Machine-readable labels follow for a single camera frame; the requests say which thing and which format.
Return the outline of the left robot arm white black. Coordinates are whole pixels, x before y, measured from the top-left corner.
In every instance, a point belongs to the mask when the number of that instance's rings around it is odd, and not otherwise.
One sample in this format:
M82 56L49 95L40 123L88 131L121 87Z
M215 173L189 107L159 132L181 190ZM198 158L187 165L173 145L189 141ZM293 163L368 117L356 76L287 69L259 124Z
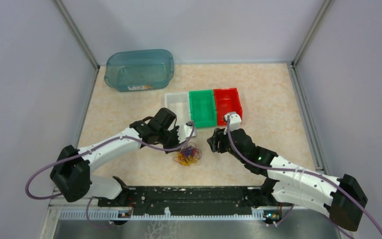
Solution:
M135 121L120 133L99 143L79 149L64 147L50 178L64 199L76 202L84 197L105 198L117 206L129 200L127 186L118 177L100 177L93 173L112 160L144 148L161 144L162 151L178 149L188 137L188 125L175 125L177 116L161 108L153 117Z

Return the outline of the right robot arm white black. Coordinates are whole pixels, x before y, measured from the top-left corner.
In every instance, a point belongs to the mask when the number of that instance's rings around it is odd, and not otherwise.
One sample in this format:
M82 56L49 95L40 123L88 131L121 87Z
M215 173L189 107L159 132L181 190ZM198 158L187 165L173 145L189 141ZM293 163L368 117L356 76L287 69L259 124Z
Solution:
M359 228L368 199L355 177L322 175L257 146L243 129L216 128L207 139L212 152L230 153L251 173L266 177L260 191L266 205L295 204L327 216L352 232Z

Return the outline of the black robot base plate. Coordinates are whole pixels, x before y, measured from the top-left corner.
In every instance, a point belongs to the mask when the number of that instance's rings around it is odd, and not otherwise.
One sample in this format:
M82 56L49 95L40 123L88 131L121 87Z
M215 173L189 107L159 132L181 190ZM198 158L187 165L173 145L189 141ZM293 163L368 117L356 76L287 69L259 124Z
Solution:
M279 202L260 186L136 186L112 200L99 198L98 206L126 207L134 216L161 216L165 209L172 216L241 216Z

